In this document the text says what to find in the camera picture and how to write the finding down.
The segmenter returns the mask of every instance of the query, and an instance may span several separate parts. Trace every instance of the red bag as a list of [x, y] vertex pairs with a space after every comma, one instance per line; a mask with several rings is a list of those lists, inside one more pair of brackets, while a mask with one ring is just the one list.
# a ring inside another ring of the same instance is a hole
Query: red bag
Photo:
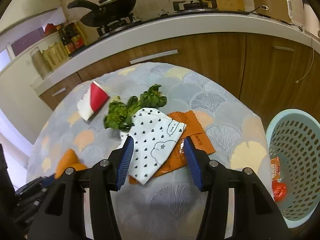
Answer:
[[272, 191], [275, 201], [281, 201], [287, 195], [287, 186], [277, 180], [272, 181]]

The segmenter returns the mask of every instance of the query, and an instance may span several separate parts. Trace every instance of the white countertop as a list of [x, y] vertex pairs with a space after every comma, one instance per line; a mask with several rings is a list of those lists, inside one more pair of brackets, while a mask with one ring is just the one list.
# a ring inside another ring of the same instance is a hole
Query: white countertop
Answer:
[[320, 54], [320, 42], [296, 26], [255, 14], [193, 14], [145, 23], [106, 38], [64, 63], [44, 80], [37, 79], [31, 86], [39, 96], [71, 74], [118, 52], [168, 38], [219, 32], [276, 36], [313, 47]]

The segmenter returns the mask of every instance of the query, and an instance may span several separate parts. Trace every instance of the soy sauce bottle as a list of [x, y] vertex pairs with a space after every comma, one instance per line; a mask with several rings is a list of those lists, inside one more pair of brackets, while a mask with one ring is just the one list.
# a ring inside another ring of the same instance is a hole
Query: soy sauce bottle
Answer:
[[77, 28], [73, 23], [66, 26], [67, 32], [70, 35], [70, 38], [75, 46], [75, 49], [79, 49], [84, 46], [84, 40], [78, 32]]
[[66, 52], [69, 56], [72, 52], [74, 52], [76, 50], [75, 46], [73, 45], [72, 40], [69, 37], [69, 35], [67, 33], [63, 32], [61, 25], [57, 26], [57, 30], [59, 32], [62, 44], [63, 44], [64, 48], [66, 49]]

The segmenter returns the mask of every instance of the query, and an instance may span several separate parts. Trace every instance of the frying pan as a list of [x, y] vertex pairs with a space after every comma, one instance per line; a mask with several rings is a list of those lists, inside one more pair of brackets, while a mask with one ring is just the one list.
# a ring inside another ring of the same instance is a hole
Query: frying pan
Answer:
[[127, 17], [133, 10], [136, 0], [100, 0], [100, 5], [87, 0], [74, 0], [68, 4], [71, 8], [87, 8], [91, 12], [80, 21], [89, 27], [101, 27], [120, 18]]

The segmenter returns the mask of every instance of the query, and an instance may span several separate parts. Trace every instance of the laundry basket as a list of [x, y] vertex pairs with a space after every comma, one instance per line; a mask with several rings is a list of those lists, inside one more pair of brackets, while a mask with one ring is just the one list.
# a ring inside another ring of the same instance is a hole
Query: laundry basket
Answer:
[[320, 200], [320, 124], [310, 114], [288, 109], [266, 132], [270, 158], [279, 157], [287, 196], [277, 202], [289, 228], [306, 222]]

